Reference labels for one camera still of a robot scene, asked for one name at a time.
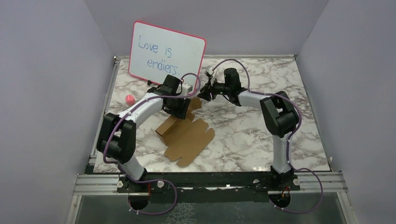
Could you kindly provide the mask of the brown cardboard box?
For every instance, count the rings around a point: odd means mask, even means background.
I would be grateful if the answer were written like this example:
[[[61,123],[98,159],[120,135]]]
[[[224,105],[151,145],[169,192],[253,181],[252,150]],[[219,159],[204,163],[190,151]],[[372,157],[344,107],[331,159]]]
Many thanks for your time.
[[[191,164],[215,136],[215,130],[203,119],[194,120],[193,111],[201,108],[201,99],[193,98],[185,119],[171,115],[155,130],[167,146],[164,155],[170,161],[176,161],[179,167]]]

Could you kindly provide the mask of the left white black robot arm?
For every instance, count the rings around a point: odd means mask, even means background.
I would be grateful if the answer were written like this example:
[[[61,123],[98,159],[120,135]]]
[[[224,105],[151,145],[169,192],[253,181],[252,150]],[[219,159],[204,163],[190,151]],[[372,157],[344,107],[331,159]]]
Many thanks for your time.
[[[163,110],[169,115],[185,119],[191,97],[196,91],[183,84],[182,78],[167,75],[164,82],[151,87],[133,106],[120,114],[103,117],[96,149],[105,164],[114,164],[129,179],[134,191],[142,191],[149,182],[146,169],[135,156],[136,131],[149,117]]]

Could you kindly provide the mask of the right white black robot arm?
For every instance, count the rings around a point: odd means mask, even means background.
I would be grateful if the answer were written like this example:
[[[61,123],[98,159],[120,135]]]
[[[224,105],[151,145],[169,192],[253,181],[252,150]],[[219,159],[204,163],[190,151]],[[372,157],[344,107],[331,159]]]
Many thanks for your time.
[[[236,106],[261,110],[265,126],[273,138],[274,154],[269,183],[272,188],[281,190],[294,174],[290,162],[290,141],[301,125],[299,115],[288,95],[284,91],[264,94],[243,88],[235,68],[224,70],[224,83],[217,81],[216,72],[211,67],[206,69],[205,75],[208,77],[208,82],[200,89],[199,98],[211,101],[217,95],[222,95]]]

